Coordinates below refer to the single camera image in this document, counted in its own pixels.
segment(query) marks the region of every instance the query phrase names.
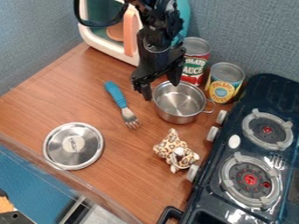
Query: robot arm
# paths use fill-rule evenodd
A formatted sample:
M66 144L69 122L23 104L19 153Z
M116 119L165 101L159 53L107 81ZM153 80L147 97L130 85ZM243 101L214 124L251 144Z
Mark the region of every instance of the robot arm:
M86 26L106 27L117 24L129 4L134 5L140 14L143 28L137 34L140 56L139 66L132 73L134 90L143 94L146 101L152 98L150 83L167 74L168 80L178 85L183 70L185 49L183 42L172 45L173 39L183 29L183 19L177 9L177 0L124 0L120 12L111 21L83 20L80 18L80 0L74 0L74 11L78 21Z

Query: toy stove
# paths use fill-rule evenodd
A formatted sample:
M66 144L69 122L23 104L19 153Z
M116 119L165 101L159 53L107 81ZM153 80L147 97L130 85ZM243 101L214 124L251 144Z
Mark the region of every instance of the toy stove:
M259 74L245 90L210 129L205 164L188 172L185 212L167 207L158 223L299 223L299 83Z

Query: sauce can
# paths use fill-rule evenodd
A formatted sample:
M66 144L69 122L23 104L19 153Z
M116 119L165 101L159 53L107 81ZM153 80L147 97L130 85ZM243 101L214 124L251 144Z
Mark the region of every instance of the sauce can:
M183 46L186 48L186 54L181 80L199 86L204 80L211 47L204 39L195 37L185 38Z
M220 62L211 67L205 85L207 97L217 103L232 102L239 93L245 74L231 63Z

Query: fork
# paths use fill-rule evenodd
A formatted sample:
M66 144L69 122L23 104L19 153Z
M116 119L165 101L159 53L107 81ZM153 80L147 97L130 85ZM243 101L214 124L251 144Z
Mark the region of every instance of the fork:
M127 101L120 88L112 81L105 83L105 89L115 100L117 106L122 110L122 118L130 129L137 129L141 126L135 114L127 107Z

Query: blue handle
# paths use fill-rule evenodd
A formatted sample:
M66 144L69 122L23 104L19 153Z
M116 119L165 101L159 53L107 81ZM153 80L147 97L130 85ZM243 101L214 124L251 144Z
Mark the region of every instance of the blue handle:
M125 109L127 107L127 101L120 88L111 80L105 83L105 89L107 92L111 94L117 106L121 109Z

